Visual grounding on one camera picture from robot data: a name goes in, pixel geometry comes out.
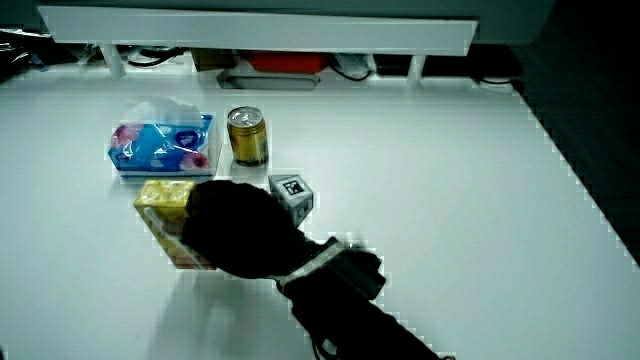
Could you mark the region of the person's right hand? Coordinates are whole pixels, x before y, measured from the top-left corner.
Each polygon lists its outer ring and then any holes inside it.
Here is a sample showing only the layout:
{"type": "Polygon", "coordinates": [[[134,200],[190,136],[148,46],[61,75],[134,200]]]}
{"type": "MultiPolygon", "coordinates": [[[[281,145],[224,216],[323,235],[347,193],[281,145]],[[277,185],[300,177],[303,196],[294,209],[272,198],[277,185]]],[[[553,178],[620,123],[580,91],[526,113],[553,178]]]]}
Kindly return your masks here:
{"type": "Polygon", "coordinates": [[[251,184],[209,180],[194,186],[181,242],[213,267],[247,279],[298,277],[337,258],[331,238],[305,237],[268,192],[251,184]]]}

